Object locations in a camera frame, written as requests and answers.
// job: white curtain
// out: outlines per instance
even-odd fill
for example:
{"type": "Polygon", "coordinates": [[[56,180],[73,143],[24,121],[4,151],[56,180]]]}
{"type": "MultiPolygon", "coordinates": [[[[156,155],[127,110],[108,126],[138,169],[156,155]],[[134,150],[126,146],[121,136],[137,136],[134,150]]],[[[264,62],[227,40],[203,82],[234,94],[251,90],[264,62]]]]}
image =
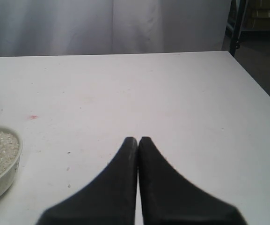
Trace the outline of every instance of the white curtain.
{"type": "Polygon", "coordinates": [[[231,0],[0,0],[0,56],[220,50],[231,0]]]}

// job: bowl rim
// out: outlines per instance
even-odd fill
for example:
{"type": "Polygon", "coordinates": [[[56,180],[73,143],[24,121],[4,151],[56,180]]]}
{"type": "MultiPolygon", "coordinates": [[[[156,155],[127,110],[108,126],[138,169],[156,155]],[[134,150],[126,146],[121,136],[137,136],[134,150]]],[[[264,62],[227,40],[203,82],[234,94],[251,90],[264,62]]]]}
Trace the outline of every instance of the bowl rim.
{"type": "Polygon", "coordinates": [[[16,155],[15,159],[9,165],[9,167],[2,174],[0,174],[0,178],[2,178],[13,167],[13,165],[19,159],[19,157],[21,155],[21,152],[22,152],[22,139],[21,139],[20,135],[15,130],[13,130],[13,129],[9,128],[9,127],[6,127],[6,126],[1,126],[0,125],[0,132],[9,133],[9,134],[14,135],[14,137],[17,138],[17,141],[18,141],[18,144],[19,144],[18,152],[17,152],[17,155],[16,155]]]}

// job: table surface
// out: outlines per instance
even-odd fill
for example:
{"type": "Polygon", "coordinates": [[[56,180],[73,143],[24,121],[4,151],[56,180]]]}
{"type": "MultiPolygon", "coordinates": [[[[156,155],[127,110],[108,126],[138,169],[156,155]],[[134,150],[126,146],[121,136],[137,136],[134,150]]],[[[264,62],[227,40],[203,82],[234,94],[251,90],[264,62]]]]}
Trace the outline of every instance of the table surface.
{"type": "Polygon", "coordinates": [[[0,58],[0,125],[24,141],[0,225],[34,224],[127,136],[152,137],[188,180],[270,224],[270,97],[228,52],[0,58]]]}

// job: red stain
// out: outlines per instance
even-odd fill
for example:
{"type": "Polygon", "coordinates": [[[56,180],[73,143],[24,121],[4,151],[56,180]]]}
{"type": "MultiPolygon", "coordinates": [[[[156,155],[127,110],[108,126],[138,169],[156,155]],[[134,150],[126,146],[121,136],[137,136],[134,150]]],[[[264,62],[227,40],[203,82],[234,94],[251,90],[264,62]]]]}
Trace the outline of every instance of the red stain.
{"type": "Polygon", "coordinates": [[[31,115],[31,116],[29,116],[29,119],[30,120],[35,120],[35,119],[37,119],[38,118],[38,116],[36,116],[36,115],[31,115]]]}

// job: floor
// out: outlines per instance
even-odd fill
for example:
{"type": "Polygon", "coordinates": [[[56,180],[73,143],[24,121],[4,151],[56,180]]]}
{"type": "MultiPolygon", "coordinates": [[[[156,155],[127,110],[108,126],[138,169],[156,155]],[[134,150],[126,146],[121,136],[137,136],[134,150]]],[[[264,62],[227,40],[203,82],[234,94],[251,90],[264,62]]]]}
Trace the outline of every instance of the floor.
{"type": "MultiPolygon", "coordinates": [[[[225,37],[223,50],[229,50],[229,42],[225,37]]],[[[270,96],[270,41],[244,41],[235,58],[270,96]]]]}

